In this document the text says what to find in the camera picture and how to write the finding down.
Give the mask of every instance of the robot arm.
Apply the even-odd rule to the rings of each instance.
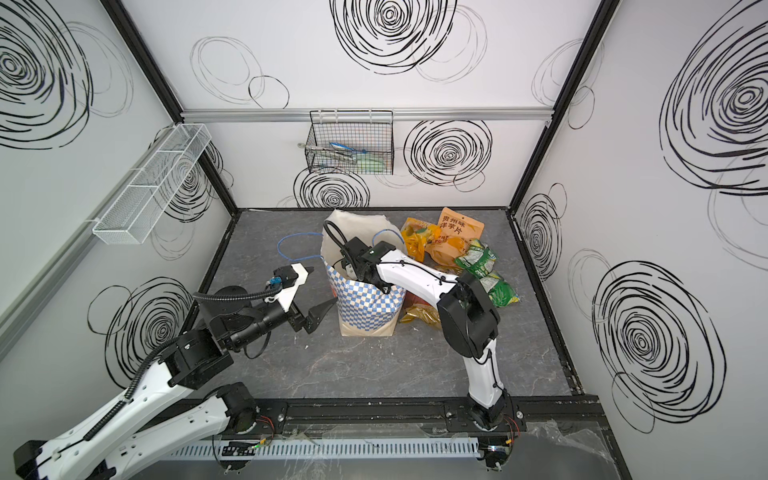
[[[474,402],[471,414],[483,428],[496,426],[505,406],[495,355],[499,316],[480,280],[469,272],[456,276],[429,268],[387,242],[369,247],[357,237],[347,240],[332,222],[326,221],[324,227],[341,249],[342,267],[351,269],[358,280],[384,293],[392,285],[401,286],[438,310],[445,341],[464,357]]]
[[[311,272],[299,263],[281,267],[265,293],[249,295],[240,287],[227,287],[213,296],[195,294],[207,313],[207,325],[161,345],[128,389],[74,428],[47,442],[33,440],[19,447],[14,452],[17,474],[25,480],[128,478],[188,442],[252,425],[253,398],[236,383],[220,387],[197,408],[139,432],[232,365],[230,350],[239,352],[285,322],[312,333],[336,299],[301,314],[293,298]],[[251,298],[263,302],[252,306]]]

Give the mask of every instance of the black wire basket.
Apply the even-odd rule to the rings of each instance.
[[[310,118],[310,134],[300,144],[310,172],[335,167],[360,175],[392,175],[392,111],[316,110]]]

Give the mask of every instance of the blue cable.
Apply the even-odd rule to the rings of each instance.
[[[376,235],[373,236],[373,238],[371,239],[371,246],[376,245],[376,237],[378,237],[381,233],[384,233],[384,232],[392,232],[392,233],[394,233],[395,235],[397,235],[397,237],[400,239],[400,241],[402,242],[403,245],[406,244],[406,241],[403,240],[402,235],[400,235],[399,231],[393,230],[391,228],[385,228],[384,230],[380,230]]]
[[[310,258],[323,258],[322,255],[309,255],[308,257],[290,258],[290,257],[286,256],[285,253],[280,251],[280,244],[283,241],[285,241],[285,240],[287,240],[287,239],[289,239],[291,237],[298,237],[299,235],[317,235],[319,237],[323,236],[322,233],[315,233],[315,232],[292,233],[290,235],[286,235],[285,237],[281,238],[279,242],[277,242],[277,253],[279,253],[282,258],[288,260],[289,262],[300,262],[301,260],[309,260]]]

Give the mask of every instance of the green snack bag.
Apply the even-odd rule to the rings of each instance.
[[[454,263],[464,270],[472,272],[472,275],[481,279],[493,271],[497,256],[480,240],[469,242],[469,250],[464,255],[457,257]]]
[[[481,278],[480,283],[496,306],[507,306],[510,303],[520,301],[520,297],[515,293],[515,289],[509,283],[506,283],[502,276],[496,272],[490,272],[489,275]]]

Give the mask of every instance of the orange snack bag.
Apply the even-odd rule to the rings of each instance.
[[[446,207],[440,213],[438,227],[441,234],[425,250],[436,263],[453,266],[453,260],[467,252],[469,241],[480,238],[485,224]]]

